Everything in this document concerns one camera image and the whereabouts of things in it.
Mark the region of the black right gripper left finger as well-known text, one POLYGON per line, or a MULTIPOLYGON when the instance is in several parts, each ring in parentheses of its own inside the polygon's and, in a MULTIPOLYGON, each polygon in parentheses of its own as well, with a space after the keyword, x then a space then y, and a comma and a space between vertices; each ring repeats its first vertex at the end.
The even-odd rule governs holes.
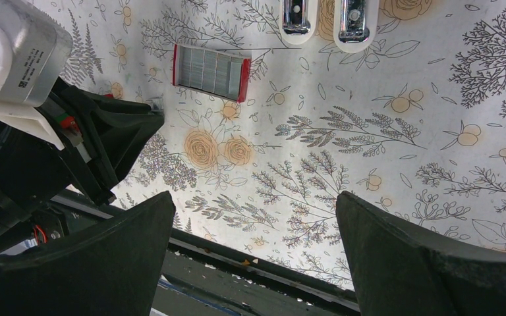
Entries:
POLYGON ((162 192, 54 242, 0 255, 0 315, 149 315, 175 212, 162 192))

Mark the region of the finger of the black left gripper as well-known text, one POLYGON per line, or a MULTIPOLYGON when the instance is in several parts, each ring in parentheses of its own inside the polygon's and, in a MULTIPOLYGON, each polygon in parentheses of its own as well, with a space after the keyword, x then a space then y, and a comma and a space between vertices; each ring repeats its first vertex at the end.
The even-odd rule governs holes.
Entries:
POLYGON ((90 154, 90 168, 104 184, 122 181, 148 140, 165 122, 161 107, 67 88, 74 117, 90 154))

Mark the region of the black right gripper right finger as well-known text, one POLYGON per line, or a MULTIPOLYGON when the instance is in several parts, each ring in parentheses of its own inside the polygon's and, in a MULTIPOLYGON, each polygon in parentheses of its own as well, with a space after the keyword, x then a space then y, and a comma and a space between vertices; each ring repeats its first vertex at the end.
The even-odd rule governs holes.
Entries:
POLYGON ((335 214, 362 315, 506 315, 506 253, 342 192, 335 214))

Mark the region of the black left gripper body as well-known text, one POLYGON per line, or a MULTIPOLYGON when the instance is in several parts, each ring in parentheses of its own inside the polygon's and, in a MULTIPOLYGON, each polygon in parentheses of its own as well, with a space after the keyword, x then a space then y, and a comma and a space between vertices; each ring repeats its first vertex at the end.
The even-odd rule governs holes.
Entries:
POLYGON ((64 236, 64 218, 48 203, 70 185, 96 205, 114 201, 118 162, 105 139, 117 113, 112 93, 85 92, 58 79, 40 114, 63 149, 0 122, 0 253, 24 240, 45 244, 64 236))

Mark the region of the pink mini stapler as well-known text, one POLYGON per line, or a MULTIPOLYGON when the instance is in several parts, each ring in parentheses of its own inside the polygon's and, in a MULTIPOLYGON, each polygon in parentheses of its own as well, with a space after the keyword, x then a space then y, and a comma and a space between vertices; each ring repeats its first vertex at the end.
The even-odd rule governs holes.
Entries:
POLYGON ((377 34, 379 0, 336 0, 333 39, 345 53, 358 53, 370 46, 377 34))

